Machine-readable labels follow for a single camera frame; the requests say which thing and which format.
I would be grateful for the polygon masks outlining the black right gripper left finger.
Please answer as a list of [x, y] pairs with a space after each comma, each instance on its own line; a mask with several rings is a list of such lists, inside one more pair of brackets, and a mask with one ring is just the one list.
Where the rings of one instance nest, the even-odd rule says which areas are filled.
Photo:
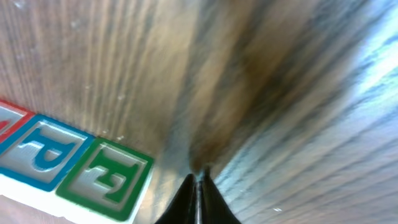
[[193, 174], [188, 174], [155, 224], [195, 224], [196, 207], [197, 181]]

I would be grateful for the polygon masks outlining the blue-topped wooden letter block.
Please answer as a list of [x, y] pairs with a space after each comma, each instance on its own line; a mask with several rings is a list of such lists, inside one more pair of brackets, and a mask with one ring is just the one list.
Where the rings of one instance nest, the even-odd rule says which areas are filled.
[[57, 201], [55, 189], [95, 137], [35, 115], [1, 143], [1, 195], [27, 205]]

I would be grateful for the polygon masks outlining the green-sided wooden picture block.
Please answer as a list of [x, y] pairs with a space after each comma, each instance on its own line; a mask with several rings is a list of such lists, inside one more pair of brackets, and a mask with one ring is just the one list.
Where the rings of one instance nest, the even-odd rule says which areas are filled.
[[105, 138], [96, 138], [55, 193], [72, 203], [124, 222], [139, 207], [155, 159]]

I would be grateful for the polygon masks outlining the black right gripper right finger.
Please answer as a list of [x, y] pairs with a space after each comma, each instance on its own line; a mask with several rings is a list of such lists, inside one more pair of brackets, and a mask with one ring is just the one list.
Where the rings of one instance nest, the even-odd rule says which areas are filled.
[[241, 224], [213, 182], [209, 167], [203, 170], [199, 190], [202, 224]]

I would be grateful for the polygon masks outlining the wooden block letter E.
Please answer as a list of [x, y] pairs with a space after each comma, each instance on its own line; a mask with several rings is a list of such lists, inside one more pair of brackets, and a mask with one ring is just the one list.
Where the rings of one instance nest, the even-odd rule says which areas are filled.
[[1, 100], [1, 143], [26, 124], [35, 113], [15, 105], [6, 100]]

